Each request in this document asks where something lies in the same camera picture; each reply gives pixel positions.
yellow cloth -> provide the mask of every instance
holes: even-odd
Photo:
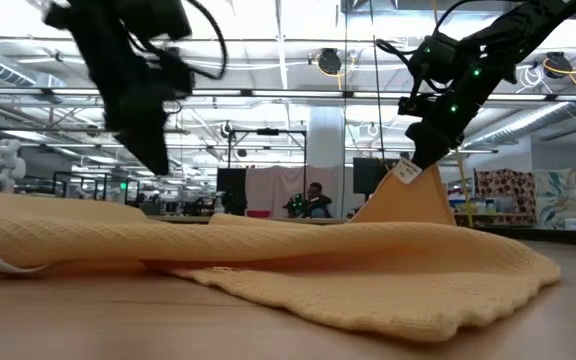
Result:
[[[115,204],[0,194],[0,258],[142,260],[326,325],[437,342],[509,315],[560,271],[518,242],[454,226],[446,203],[436,168],[408,186],[388,175],[353,223],[321,227],[173,225]]]

monitor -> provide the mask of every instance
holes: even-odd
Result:
[[[377,158],[353,158],[353,192],[355,194],[374,193],[388,173],[388,169],[392,169],[397,161],[397,159],[386,159],[384,163],[382,159]]]
[[[217,191],[246,193],[246,169],[217,169]]]

white curtain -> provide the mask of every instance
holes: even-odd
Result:
[[[318,182],[323,194],[332,199],[329,207],[333,217],[345,218],[351,209],[361,206],[364,196],[353,194],[352,168],[339,167],[319,168],[306,167],[306,187]],[[270,217],[286,218],[288,212],[283,208],[290,197],[303,192],[303,168],[271,167],[265,169],[248,169],[246,172],[246,200],[248,210],[269,211]]]

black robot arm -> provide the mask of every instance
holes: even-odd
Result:
[[[191,35],[179,0],[68,0],[69,7],[50,3],[44,14],[46,24],[70,31],[77,43],[104,101],[106,128],[156,175],[169,172],[164,101],[191,94],[195,73],[221,79],[226,69],[228,54],[217,23],[197,0],[188,1],[219,39],[223,61],[216,75],[192,68],[176,49],[150,43],[163,34],[171,40]]]
[[[457,2],[448,12],[466,2],[469,0]],[[461,144],[464,129],[501,80],[517,83],[516,65],[576,13],[576,0],[516,2],[522,4],[461,41],[441,33],[440,21],[409,60],[403,56],[405,53],[377,40],[380,49],[406,60],[415,79],[410,97],[399,102],[399,114],[422,118],[406,131],[406,136],[415,142],[412,162],[421,169]],[[423,81],[437,94],[419,94]],[[447,87],[440,88],[433,82]]]

man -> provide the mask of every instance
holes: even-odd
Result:
[[[323,187],[320,183],[314,182],[308,187],[308,202],[306,204],[306,211],[303,217],[309,218],[331,218],[328,205],[332,203],[332,199],[324,195]]]

